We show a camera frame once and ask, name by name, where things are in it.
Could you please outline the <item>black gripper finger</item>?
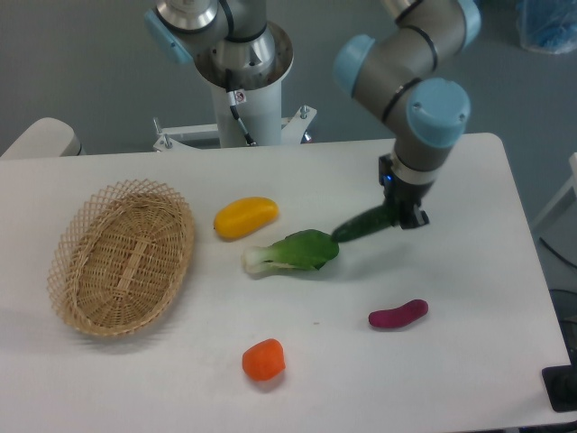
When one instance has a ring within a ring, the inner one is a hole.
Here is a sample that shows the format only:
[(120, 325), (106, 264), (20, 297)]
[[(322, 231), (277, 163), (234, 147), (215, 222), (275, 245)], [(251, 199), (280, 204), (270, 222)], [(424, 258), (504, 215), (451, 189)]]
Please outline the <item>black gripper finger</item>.
[(403, 230), (416, 229), (429, 224), (427, 213), (415, 203), (402, 204), (399, 209), (399, 225)]
[(383, 201), (390, 226), (400, 226), (402, 201), (394, 196), (385, 197)]

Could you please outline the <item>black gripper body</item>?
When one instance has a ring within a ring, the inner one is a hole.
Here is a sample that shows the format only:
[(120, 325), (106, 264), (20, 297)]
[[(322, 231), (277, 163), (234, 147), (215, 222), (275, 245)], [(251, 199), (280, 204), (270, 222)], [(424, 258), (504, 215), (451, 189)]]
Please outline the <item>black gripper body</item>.
[(436, 170), (409, 168), (394, 152), (379, 157), (379, 183), (388, 202), (421, 206), (436, 181)]

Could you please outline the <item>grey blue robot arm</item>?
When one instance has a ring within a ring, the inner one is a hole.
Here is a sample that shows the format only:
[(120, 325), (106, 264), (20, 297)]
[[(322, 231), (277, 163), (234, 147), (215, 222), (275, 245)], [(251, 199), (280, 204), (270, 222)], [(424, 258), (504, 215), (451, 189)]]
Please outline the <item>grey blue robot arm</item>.
[[(334, 80), (395, 135), (379, 160), (383, 203), (337, 227), (349, 242), (399, 226), (428, 223), (421, 208), (438, 171), (460, 139), (471, 112), (458, 84), (435, 76), (445, 59), (477, 36), (472, 1), (388, 1), (397, 25), (385, 41), (361, 34), (338, 52)], [(159, 47), (177, 63), (192, 63), (211, 88), (222, 147), (274, 145), (288, 139), (281, 121), (281, 83), (294, 59), (285, 31), (262, 1), (158, 1), (144, 16)]]

